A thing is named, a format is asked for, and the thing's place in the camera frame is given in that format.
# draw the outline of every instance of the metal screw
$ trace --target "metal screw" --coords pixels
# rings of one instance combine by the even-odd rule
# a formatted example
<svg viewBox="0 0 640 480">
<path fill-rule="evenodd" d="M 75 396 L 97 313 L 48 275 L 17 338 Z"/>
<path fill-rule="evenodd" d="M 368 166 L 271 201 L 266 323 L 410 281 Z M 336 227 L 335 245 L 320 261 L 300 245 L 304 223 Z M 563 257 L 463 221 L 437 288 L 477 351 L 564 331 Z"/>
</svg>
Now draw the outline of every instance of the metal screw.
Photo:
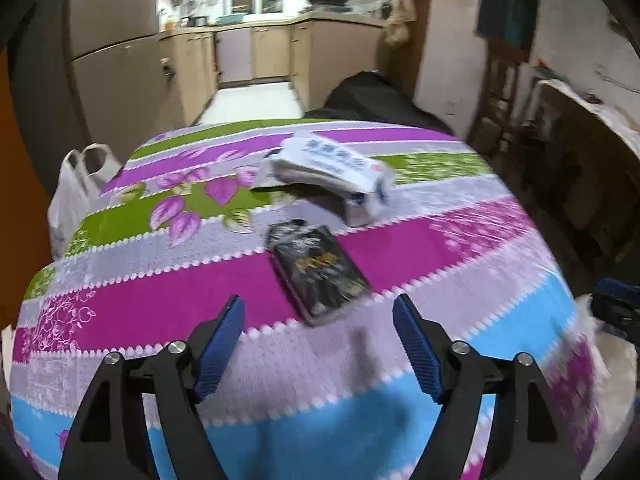
<svg viewBox="0 0 640 480">
<path fill-rule="evenodd" d="M 466 344 L 464 341 L 454 341 L 453 345 L 451 345 L 451 349 L 460 355 L 466 355 L 471 351 L 471 346 Z"/>
<path fill-rule="evenodd" d="M 518 357 L 516 357 L 516 359 L 523 366 L 531 366 L 533 364 L 533 357 L 531 357 L 529 354 L 525 354 L 524 352 L 518 354 Z"/>
<path fill-rule="evenodd" d="M 106 365 L 114 365 L 120 360 L 120 354 L 117 352 L 109 352 L 104 356 L 103 360 Z"/>
<path fill-rule="evenodd" d="M 184 349 L 187 348 L 187 343 L 184 341 L 173 341 L 169 343 L 167 348 L 171 354 L 181 354 L 184 352 Z"/>
</svg>

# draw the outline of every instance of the floor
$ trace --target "floor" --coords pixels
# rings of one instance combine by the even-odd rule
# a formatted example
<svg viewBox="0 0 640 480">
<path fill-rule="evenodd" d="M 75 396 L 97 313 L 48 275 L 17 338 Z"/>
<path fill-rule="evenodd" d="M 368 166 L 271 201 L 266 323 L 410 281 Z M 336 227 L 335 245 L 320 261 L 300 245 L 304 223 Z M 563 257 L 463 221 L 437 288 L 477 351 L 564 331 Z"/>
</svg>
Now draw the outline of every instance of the floor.
<svg viewBox="0 0 640 480">
<path fill-rule="evenodd" d="M 266 83 L 219 90 L 198 124 L 298 119 L 303 113 L 288 82 Z"/>
</svg>

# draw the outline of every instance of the kitchen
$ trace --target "kitchen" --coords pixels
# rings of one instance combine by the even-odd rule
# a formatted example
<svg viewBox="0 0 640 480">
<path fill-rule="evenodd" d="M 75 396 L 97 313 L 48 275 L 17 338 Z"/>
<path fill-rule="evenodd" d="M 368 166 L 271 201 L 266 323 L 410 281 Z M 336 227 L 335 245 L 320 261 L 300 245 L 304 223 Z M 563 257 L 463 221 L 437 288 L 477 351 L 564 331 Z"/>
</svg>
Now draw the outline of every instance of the kitchen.
<svg viewBox="0 0 640 480">
<path fill-rule="evenodd" d="M 220 108 L 295 118 L 322 107 L 343 79 L 377 68 L 384 1 L 39 0 L 10 49 L 36 173 L 52 193 L 73 148 L 101 142 L 127 160 L 165 131 L 238 120 Z M 238 87 L 240 101 L 218 98 Z"/>
</svg>

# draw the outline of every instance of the tablecloth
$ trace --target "tablecloth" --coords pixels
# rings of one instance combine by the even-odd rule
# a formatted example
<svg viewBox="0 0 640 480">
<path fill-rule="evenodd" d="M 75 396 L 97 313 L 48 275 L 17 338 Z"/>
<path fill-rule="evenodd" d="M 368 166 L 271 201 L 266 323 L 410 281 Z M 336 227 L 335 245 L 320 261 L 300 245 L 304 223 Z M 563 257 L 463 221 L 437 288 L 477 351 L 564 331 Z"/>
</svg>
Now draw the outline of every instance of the tablecloth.
<svg viewBox="0 0 640 480">
<path fill-rule="evenodd" d="M 260 158 L 300 130 L 394 169 L 377 222 L 346 226 L 322 194 L 249 191 Z M 347 319 L 309 328 L 283 290 L 264 234 L 292 218 L 327 225 L 370 281 L 372 296 Z M 483 354 L 532 354 L 587 461 L 598 425 L 593 362 L 544 240 L 463 142 L 361 121 L 186 128 L 134 152 L 64 258 L 25 294 L 10 381 L 16 439 L 40 474 L 55 478 L 102 357 L 155 354 L 239 294 L 244 332 L 200 406 L 228 477 L 408 478 L 440 407 L 420 391 L 393 327 L 402 292 Z M 144 402 L 158 471 L 174 478 L 154 398 Z M 492 405 L 485 396 L 465 480 L 478 477 Z"/>
</svg>

